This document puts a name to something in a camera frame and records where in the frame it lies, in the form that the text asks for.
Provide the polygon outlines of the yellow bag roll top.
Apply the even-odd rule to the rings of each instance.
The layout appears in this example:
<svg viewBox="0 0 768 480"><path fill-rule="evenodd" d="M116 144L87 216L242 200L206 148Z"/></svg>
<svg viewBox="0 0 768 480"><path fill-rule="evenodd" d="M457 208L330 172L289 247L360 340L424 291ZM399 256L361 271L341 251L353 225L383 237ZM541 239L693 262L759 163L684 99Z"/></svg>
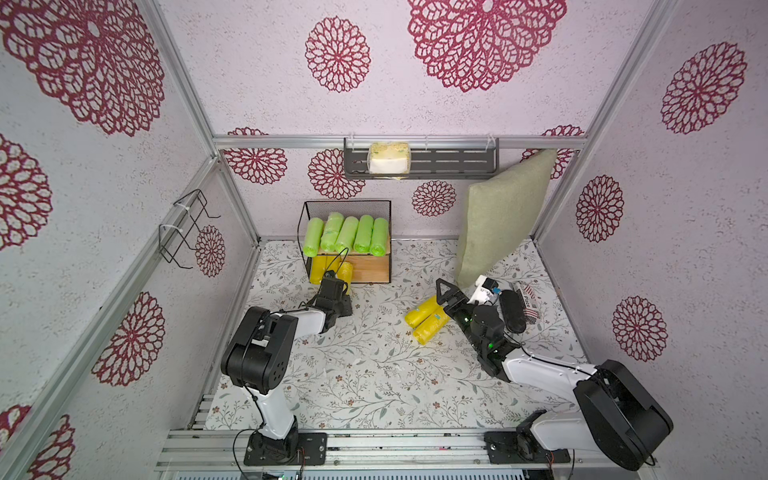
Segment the yellow bag roll top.
<svg viewBox="0 0 768 480"><path fill-rule="evenodd" d="M438 307L439 307L439 304L437 302L437 297L433 295L432 297L428 298L427 300L419 304L413 310L410 310L405 315L404 320L410 328L416 329L430 315L432 315L437 310Z"/></svg>

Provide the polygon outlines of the yellow bag roll front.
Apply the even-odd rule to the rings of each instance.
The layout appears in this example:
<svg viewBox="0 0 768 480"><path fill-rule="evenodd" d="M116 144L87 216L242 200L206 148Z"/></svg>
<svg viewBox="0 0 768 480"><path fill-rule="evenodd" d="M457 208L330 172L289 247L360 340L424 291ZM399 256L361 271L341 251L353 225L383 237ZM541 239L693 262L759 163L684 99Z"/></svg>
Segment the yellow bag roll front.
<svg viewBox="0 0 768 480"><path fill-rule="evenodd" d="M309 259L309 281L313 285L319 285L322 282L325 274L329 257L328 256L315 256Z"/></svg>

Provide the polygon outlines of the black wire wooden shelf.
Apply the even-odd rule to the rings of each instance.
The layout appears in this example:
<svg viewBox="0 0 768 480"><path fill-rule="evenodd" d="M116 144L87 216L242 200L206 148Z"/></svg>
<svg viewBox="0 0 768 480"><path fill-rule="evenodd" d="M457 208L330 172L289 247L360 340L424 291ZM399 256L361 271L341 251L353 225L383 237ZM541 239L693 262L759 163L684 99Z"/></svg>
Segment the black wire wooden shelf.
<svg viewBox="0 0 768 480"><path fill-rule="evenodd" d="M387 284L392 277L392 202L309 200L303 203L296 240L307 278L319 284L338 271L353 284Z"/></svg>

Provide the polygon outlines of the green bag roll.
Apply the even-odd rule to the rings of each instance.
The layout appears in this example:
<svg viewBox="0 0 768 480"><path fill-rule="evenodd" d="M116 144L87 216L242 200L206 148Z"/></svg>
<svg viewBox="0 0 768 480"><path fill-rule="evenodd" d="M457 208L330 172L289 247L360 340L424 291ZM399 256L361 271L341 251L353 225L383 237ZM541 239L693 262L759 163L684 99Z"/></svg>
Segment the green bag roll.
<svg viewBox="0 0 768 480"><path fill-rule="evenodd" d="M344 250L347 250L348 252L352 251L358 225L359 220L357 217L347 216L344 219L335 243L335 249L337 252L342 252Z"/></svg>
<svg viewBox="0 0 768 480"><path fill-rule="evenodd" d="M374 218L371 215L362 215L359 218L353 250L355 253L368 254L371 248Z"/></svg>
<svg viewBox="0 0 768 480"><path fill-rule="evenodd" d="M389 222L382 217L376 218L373 223L369 252L376 257L387 254L389 245Z"/></svg>
<svg viewBox="0 0 768 480"><path fill-rule="evenodd" d="M327 252L336 252L336 243L344 223L344 215L339 212L330 212L325 222L320 239L320 247Z"/></svg>
<svg viewBox="0 0 768 480"><path fill-rule="evenodd" d="M322 218L311 218L307 224L305 233L303 254L312 258L318 255L321 250L321 238L324 231L324 221Z"/></svg>

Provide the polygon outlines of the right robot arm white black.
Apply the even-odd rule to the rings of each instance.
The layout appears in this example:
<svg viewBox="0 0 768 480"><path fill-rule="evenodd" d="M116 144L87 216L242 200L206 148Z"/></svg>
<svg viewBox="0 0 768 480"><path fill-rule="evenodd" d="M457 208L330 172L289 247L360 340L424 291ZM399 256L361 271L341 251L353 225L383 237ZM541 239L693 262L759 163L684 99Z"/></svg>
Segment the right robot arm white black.
<svg viewBox="0 0 768 480"><path fill-rule="evenodd" d="M486 374L544 390L575 406L569 412L539 409L512 432L486 434L491 462L554 464L558 455L573 461L582 450L600 452L628 471L654 464L654 452L674 424L624 364L577 364L529 352L513 337L526 326L523 296L500 289L494 279L479 277L473 294L466 295L439 278L436 301L460 327Z"/></svg>

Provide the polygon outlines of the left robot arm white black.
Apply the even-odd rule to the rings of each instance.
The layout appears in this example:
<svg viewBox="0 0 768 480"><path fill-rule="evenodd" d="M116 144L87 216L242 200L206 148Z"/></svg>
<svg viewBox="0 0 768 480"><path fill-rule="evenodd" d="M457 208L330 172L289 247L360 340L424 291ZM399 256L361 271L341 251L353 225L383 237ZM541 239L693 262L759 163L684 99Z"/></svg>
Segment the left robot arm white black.
<svg viewBox="0 0 768 480"><path fill-rule="evenodd" d="M294 341L324 334L351 314L349 284L334 272L323 275L319 290L305 306L280 311L254 306L246 311L224 351L220 370L254 401L261 416L256 434L262 439L286 441L298 429L281 387Z"/></svg>

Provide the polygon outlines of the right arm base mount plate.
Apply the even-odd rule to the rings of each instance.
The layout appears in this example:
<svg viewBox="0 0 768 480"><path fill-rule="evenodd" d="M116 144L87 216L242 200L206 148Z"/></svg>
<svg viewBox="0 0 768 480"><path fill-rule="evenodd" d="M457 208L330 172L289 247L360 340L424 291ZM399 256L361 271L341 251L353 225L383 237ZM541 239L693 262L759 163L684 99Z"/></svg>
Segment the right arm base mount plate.
<svg viewBox="0 0 768 480"><path fill-rule="evenodd" d="M494 465L503 464L570 464L568 450L546 450L530 433L517 431L488 431L483 441L489 461Z"/></svg>

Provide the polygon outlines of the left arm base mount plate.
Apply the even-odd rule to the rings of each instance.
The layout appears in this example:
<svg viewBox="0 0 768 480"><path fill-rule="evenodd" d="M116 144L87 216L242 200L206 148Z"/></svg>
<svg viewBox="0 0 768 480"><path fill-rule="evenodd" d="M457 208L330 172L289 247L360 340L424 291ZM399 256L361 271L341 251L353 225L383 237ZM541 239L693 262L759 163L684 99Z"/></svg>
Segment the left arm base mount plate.
<svg viewBox="0 0 768 480"><path fill-rule="evenodd" d="M285 439L275 440L255 432L249 437L243 464L255 466L321 466L328 453L326 433L300 433L297 422Z"/></svg>

